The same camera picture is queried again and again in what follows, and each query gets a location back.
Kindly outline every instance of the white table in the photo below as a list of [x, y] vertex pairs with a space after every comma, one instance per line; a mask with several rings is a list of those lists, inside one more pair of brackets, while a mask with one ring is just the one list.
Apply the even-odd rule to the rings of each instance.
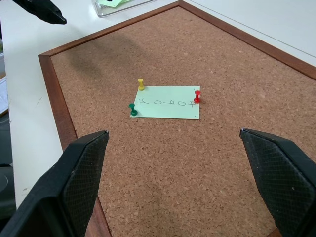
[[[99, 18], [90, 0], [53, 0], [67, 25], [50, 25], [11, 0], [0, 1], [17, 206], [62, 154], [38, 55], [174, 1], [157, 0]], [[316, 65], [313, 0], [186, 1]]]

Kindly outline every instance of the push pin head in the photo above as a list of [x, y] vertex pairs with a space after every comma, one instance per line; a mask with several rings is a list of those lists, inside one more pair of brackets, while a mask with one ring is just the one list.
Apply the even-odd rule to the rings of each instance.
[[138, 79], [138, 82], [139, 82], [139, 87], [138, 87], [138, 89], [139, 89], [139, 90], [145, 90], [144, 79], [139, 78], [139, 79]]
[[136, 115], [138, 114], [138, 112], [137, 112], [136, 109], [134, 109], [135, 104], [129, 104], [129, 107], [132, 109], [132, 111], [130, 112], [130, 114], [131, 114], [132, 116], [136, 116]]
[[201, 102], [201, 92], [199, 90], [196, 90], [194, 93], [196, 94], [196, 97], [194, 98], [193, 101], [196, 103]]

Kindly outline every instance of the wooden board frame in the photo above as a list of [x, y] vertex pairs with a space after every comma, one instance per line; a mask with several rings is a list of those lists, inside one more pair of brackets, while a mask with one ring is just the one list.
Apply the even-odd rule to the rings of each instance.
[[[232, 36], [242, 40], [243, 42], [255, 47], [256, 49], [266, 53], [267, 55], [283, 62], [284, 64], [296, 69], [297, 71], [305, 74], [306, 76], [316, 80], [316, 68], [294, 56], [283, 52], [282, 50], [258, 39], [254, 36], [190, 5], [189, 3], [179, 0], [177, 2], [171, 3], [169, 5], [163, 6], [156, 10], [150, 11], [143, 15], [137, 16], [120, 24], [111, 26], [104, 30], [95, 32], [91, 35], [85, 36], [81, 39], [75, 40], [73, 42], [67, 43], [62, 45], [58, 48], [52, 49], [48, 52], [39, 55], [39, 62], [43, 72], [50, 104], [52, 107], [54, 119], [56, 122], [57, 130], [59, 139], [62, 145], [63, 150], [74, 140], [76, 140], [77, 134], [71, 119], [71, 116], [68, 111], [68, 107], [59, 85], [59, 81], [51, 61], [51, 56], [86, 43], [88, 41], [94, 40], [98, 37], [107, 35], [111, 32], [117, 31], [122, 29], [126, 26], [132, 25], [139, 21], [145, 20], [149, 17], [158, 15], [165, 11], [171, 10], [175, 7], [181, 7], [188, 12], [202, 18], [203, 20], [207, 21], [208, 23], [220, 28], [221, 30], [231, 34]], [[108, 223], [106, 221], [101, 203], [99, 198], [97, 198], [95, 202], [95, 206], [93, 209], [93, 214], [90, 219], [89, 225], [86, 231], [86, 237], [111, 237], [111, 233], [109, 230]], [[268, 237], [281, 237], [280, 232], [278, 229], [274, 230]]]

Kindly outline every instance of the plastic container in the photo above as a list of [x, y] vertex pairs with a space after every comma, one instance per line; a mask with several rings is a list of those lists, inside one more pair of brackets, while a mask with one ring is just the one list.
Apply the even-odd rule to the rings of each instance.
[[124, 11], [127, 9], [131, 9], [133, 7], [137, 7], [137, 6], [152, 2], [152, 1], [156, 1], [156, 0], [131, 0], [131, 1], [122, 3], [114, 8], [104, 6], [104, 5], [100, 4], [98, 2], [98, 0], [92, 0], [92, 4], [93, 4], [94, 9], [99, 17], [106, 17], [106, 16], [112, 15], [114, 13], [121, 12], [121, 11]]

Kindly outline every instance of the sticky note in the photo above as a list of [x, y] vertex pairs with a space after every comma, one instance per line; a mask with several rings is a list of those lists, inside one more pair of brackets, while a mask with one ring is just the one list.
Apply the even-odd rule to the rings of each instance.
[[146, 86], [135, 98], [136, 117], [166, 119], [199, 119], [195, 91], [200, 86]]
[[109, 7], [117, 7], [121, 3], [125, 3], [131, 0], [113, 0], [113, 1], [106, 1], [106, 0], [98, 0], [98, 2], [104, 6]]

